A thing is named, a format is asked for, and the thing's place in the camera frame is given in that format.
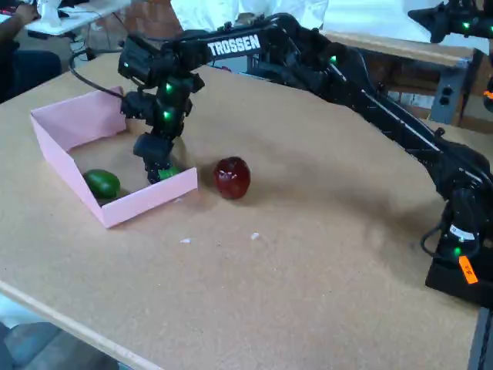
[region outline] small green object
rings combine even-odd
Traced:
[[[157,172],[161,180],[166,180],[177,175],[179,173],[179,169],[176,166],[172,166],[168,170],[158,170]]]
[[[167,112],[167,111],[163,112],[163,118],[165,121],[171,119],[172,116],[173,116],[173,114],[171,112]]]
[[[82,175],[96,199],[114,199],[120,192],[120,180],[106,170],[90,170]]]

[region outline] pink cardboard tray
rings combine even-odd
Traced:
[[[122,89],[112,89],[118,93]],[[45,106],[31,112],[31,121],[45,159],[102,222],[112,227],[197,188],[196,168],[100,206],[68,151],[126,130],[121,100],[104,92]]]

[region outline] orange tag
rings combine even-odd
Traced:
[[[478,278],[476,277],[475,271],[472,269],[471,262],[469,262],[469,258],[465,256],[460,256],[459,264],[461,265],[462,272],[464,273],[465,280],[468,281],[468,284],[477,283]]]

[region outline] red apple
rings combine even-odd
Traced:
[[[250,185],[250,170],[244,160],[231,156],[221,160],[214,169],[216,187],[225,199],[240,199]]]

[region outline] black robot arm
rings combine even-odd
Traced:
[[[475,0],[449,0],[434,8],[411,10],[408,15],[431,33],[431,42],[442,42],[446,35],[493,37],[493,1],[485,0],[479,10]]]
[[[318,30],[301,27],[290,15],[259,18],[235,28],[228,24],[216,32],[192,32],[164,42],[161,49],[135,36],[127,39],[119,72],[139,88],[126,96],[122,111],[153,127],[134,147],[144,159],[149,181],[161,180],[170,166],[173,139],[181,134],[183,118],[192,109],[189,95],[203,87],[202,79],[190,71],[213,60],[266,52],[288,85],[359,113],[424,165],[447,202],[441,222],[421,242],[427,253],[455,264],[458,248],[461,255],[478,255],[491,229],[489,162],[467,146],[448,142],[442,129],[431,130],[375,89],[358,52],[330,42]],[[156,95],[144,92],[155,87]],[[438,231],[438,249],[431,252],[424,242]]]

